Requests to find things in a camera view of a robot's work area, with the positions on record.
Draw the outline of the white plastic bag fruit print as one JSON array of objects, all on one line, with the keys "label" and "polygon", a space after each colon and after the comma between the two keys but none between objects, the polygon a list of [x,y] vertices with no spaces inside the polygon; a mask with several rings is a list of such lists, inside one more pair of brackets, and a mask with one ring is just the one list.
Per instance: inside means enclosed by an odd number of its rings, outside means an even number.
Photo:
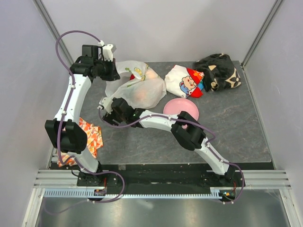
[{"label": "white plastic bag fruit print", "polygon": [[[164,80],[142,61],[116,63],[119,80],[106,82],[105,94],[109,98],[123,98],[132,108],[151,109],[167,94]],[[136,77],[130,80],[131,74]],[[134,92],[138,89],[150,91],[149,102],[136,102]]]}]

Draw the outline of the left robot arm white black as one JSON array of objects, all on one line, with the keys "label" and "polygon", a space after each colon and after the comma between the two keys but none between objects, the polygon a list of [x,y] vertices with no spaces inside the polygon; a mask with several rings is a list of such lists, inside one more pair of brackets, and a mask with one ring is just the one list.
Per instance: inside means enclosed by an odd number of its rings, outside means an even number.
[{"label": "left robot arm white black", "polygon": [[100,186],[104,182],[101,164],[92,156],[86,132],[80,127],[80,112],[85,96],[97,77],[119,80],[113,53],[114,44],[83,45],[82,54],[69,67],[69,85],[54,119],[45,122],[49,139],[57,149],[62,165],[75,161],[79,168],[78,186]]}]

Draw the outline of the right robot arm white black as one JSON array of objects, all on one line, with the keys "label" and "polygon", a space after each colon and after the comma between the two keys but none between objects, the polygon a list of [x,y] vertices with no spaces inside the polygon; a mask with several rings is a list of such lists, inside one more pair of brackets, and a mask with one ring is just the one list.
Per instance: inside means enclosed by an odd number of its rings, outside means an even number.
[{"label": "right robot arm white black", "polygon": [[100,119],[113,128],[153,128],[172,133],[178,144],[194,151],[204,159],[222,186],[233,183],[236,167],[213,147],[216,138],[208,128],[196,121],[188,112],[160,114],[142,108],[132,108],[123,98],[104,98],[99,102]]}]

